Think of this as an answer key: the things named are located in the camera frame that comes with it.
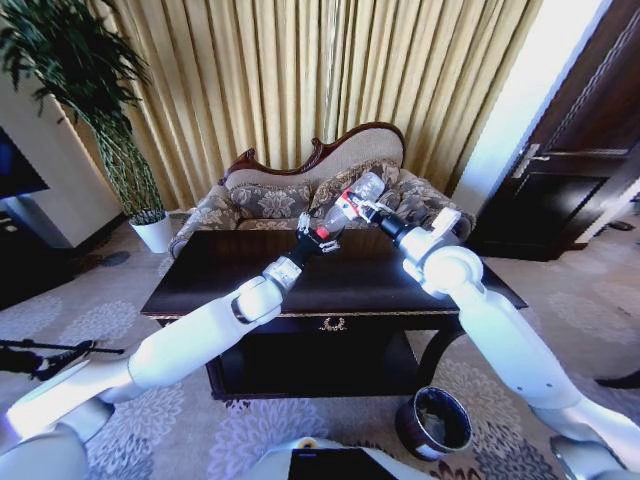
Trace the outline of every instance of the brass drawer handle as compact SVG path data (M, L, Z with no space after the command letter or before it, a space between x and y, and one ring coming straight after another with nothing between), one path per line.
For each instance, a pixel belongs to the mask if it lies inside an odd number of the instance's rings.
M324 330L325 332L339 332L341 330L347 329L347 327L345 326L346 323L347 322L345 322L344 318L342 317L338 318L338 323L332 323L332 318L327 317L318 330Z

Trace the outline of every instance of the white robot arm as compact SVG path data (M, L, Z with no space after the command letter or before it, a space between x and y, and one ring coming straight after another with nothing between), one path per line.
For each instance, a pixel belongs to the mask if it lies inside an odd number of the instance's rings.
M570 478L640 473L640 428L582 395L511 302L482 285L478 256L451 245L459 212L445 208L430 231L407 225L380 204L362 202L359 213L393 239L405 256L405 271L427 293L449 295L458 305L460 324L496 374L561 435L552 439L552 448Z
M131 357L85 361L12 405L0 424L0 476L82 478L86 459L76 453L109 420L112 404L181 380L275 318L309 257L338 248L336 241L324 242L310 231L308 218L302 220L307 221L298 229L295 248L262 275L153 333ZM57 453L43 456L45 451ZM69 455L60 455L63 451ZM34 463L33 455L47 461Z

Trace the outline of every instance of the white wall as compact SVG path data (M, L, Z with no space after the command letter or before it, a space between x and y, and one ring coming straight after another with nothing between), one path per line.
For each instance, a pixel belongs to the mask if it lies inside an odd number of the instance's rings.
M502 183L611 0L545 0L453 194L478 214Z
M30 94L35 80L22 82L14 92L7 75L0 74L0 125L49 186L49 190L23 195L22 204L39 207L60 235L44 238L54 247L75 247L116 217L121 209L91 162L60 106L49 99L41 117ZM7 205L24 212L20 199ZM43 222L24 219L37 227Z

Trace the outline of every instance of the clear plastic bottle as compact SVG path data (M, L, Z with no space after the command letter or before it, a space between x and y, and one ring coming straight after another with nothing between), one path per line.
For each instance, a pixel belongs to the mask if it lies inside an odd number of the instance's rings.
M348 193L353 192L362 200L375 202L384 191L384 182L373 172L367 172L347 188L336 204L329 209L318 228L318 234L327 235L342 230L350 220L357 217L357 212L348 200Z

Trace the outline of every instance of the sofa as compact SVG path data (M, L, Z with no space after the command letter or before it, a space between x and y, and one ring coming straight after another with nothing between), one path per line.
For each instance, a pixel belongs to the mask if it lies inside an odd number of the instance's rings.
M311 156L293 170L260 164L254 149L240 155L171 240L171 255L176 258L198 230L294 230L303 211L317 224L336 197L368 171L385 182L380 201L409 223L429 227L442 208L456 208L427 180L402 168L404 138L391 124L363 124L334 143L314 138L312 144ZM454 230L464 240L473 226L474 218L463 212ZM368 227L361 220L347 225Z

